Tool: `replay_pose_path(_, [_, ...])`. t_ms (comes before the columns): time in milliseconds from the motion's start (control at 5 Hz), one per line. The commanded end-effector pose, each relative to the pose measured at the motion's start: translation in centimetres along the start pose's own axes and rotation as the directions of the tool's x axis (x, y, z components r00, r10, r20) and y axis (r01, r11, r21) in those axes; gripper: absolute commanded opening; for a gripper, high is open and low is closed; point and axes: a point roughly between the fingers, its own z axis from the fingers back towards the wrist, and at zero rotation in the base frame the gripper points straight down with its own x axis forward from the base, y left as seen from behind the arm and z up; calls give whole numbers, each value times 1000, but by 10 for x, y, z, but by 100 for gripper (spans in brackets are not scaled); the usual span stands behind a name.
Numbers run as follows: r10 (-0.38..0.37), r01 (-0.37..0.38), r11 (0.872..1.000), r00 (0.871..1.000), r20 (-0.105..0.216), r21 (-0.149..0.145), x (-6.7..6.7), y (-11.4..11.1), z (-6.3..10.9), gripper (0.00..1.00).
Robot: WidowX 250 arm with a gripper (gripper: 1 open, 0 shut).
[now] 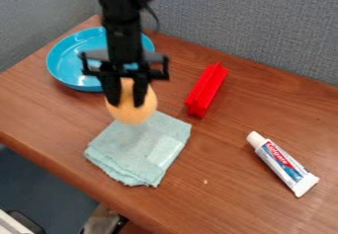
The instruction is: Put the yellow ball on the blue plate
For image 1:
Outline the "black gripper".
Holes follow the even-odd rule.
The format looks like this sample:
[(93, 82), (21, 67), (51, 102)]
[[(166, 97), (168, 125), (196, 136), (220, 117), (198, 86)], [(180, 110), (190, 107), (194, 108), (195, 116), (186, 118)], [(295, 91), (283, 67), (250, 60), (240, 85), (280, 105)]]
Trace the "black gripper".
[(134, 105), (144, 104), (148, 84), (152, 80), (170, 78), (170, 58), (144, 49), (139, 26), (131, 28), (104, 28), (107, 47), (85, 50), (79, 54), (81, 72), (99, 77), (108, 103), (120, 104), (120, 77), (134, 77)]

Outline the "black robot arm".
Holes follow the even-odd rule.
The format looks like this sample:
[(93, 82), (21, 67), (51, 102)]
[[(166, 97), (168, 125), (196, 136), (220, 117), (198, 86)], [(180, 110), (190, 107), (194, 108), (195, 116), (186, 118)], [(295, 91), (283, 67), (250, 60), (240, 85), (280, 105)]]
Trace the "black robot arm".
[(140, 11), (147, 10), (152, 0), (97, 0), (101, 6), (101, 25), (105, 29), (107, 48), (79, 54), (81, 72), (100, 82), (107, 102), (117, 107), (122, 101), (122, 79), (134, 80), (134, 106), (144, 104), (148, 84), (152, 80), (170, 78), (170, 58), (146, 51), (142, 44)]

